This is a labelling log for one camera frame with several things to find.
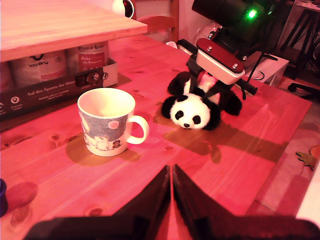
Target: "panda face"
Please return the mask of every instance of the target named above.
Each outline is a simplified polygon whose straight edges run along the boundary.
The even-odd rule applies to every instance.
[[[185,129],[202,129],[210,121],[210,109],[192,93],[179,96],[170,111],[172,121]]]

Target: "wooden shelf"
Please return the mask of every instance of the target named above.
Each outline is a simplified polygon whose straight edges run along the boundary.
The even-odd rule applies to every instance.
[[[2,0],[1,62],[147,32],[84,0]]]

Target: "table surface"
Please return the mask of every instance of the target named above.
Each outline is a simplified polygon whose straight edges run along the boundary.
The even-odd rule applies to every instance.
[[[112,215],[173,164],[233,214],[244,215],[311,105],[252,81],[258,91],[243,101],[239,116],[223,112],[212,131],[183,129],[159,109],[189,56],[143,35],[112,40],[109,47],[120,73],[115,87],[133,95],[149,137],[118,156],[95,156],[85,147],[76,104],[2,132],[9,209],[1,239],[22,239],[32,225],[54,217]],[[133,125],[132,134],[142,130]],[[175,203],[160,229],[157,239],[190,239]]]
[[[2,0],[1,62],[143,34],[147,28],[85,0]]]
[[[303,7],[305,9],[312,10],[312,11],[320,13],[320,7],[318,7],[315,4],[312,4],[311,2],[304,2],[304,1],[301,1],[301,0],[296,0],[294,2],[294,4],[296,4],[299,7]]]

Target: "cartoon illustration on mug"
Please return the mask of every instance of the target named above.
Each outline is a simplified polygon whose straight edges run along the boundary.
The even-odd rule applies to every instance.
[[[120,147],[120,146],[121,146],[120,140],[117,140],[117,141],[114,141],[114,142],[113,142],[113,146],[112,146],[112,147],[113,147],[114,149],[116,149],[116,148],[118,148],[118,147]]]
[[[84,141],[88,146],[93,146],[100,151],[112,150],[112,148],[109,149],[109,141],[106,136],[95,136],[92,138],[88,134],[85,134]]]
[[[79,115],[84,132],[84,142],[88,147],[109,151],[122,145],[121,138],[125,133],[127,115],[103,121],[82,112],[79,112]]]

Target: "panda plush toy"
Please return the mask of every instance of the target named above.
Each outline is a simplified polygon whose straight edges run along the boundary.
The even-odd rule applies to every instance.
[[[221,119],[221,111],[238,116],[242,103],[236,94],[228,90],[208,94],[219,80],[208,73],[192,78],[188,71],[178,73],[167,90],[172,95],[161,107],[161,114],[185,129],[215,129]]]

